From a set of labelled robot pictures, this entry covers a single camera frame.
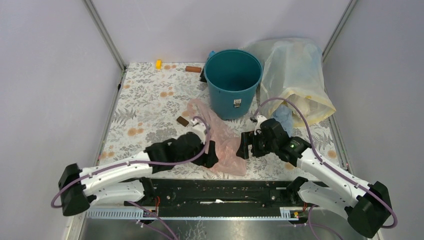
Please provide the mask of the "pink plastic trash bag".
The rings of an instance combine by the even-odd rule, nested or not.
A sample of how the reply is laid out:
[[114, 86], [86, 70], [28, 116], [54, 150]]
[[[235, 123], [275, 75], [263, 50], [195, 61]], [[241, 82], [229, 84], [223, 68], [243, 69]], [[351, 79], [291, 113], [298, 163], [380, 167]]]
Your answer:
[[190, 117], [202, 117], [210, 127], [211, 140], [215, 142], [215, 152], [218, 158], [210, 170], [215, 174], [245, 176], [247, 161], [236, 156], [240, 147], [241, 137], [236, 135], [218, 115], [200, 99], [191, 99], [187, 104]]

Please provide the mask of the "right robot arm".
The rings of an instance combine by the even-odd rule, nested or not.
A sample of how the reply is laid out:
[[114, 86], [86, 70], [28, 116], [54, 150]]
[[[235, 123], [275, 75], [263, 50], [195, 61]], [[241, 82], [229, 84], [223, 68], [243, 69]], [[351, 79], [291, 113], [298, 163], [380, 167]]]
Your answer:
[[383, 183], [371, 184], [341, 169], [319, 154], [308, 141], [290, 137], [275, 119], [259, 115], [254, 130], [241, 134], [236, 155], [248, 159], [271, 153], [325, 184], [322, 187], [297, 177], [287, 187], [286, 198], [291, 205], [306, 202], [325, 208], [346, 219], [366, 238], [373, 238], [392, 215], [389, 191]]

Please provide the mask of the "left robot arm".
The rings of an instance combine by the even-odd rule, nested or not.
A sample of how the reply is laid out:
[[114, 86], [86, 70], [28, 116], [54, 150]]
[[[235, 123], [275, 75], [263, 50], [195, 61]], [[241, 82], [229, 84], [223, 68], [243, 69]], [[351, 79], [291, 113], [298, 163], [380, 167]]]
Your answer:
[[150, 176], [171, 170], [176, 165], [193, 163], [212, 168], [217, 162], [216, 143], [203, 142], [193, 132], [177, 139], [157, 142], [145, 150], [106, 165], [79, 168], [76, 163], [68, 165], [58, 182], [59, 193], [52, 200], [65, 217], [85, 212], [94, 205], [140, 202], [144, 206], [157, 199]]

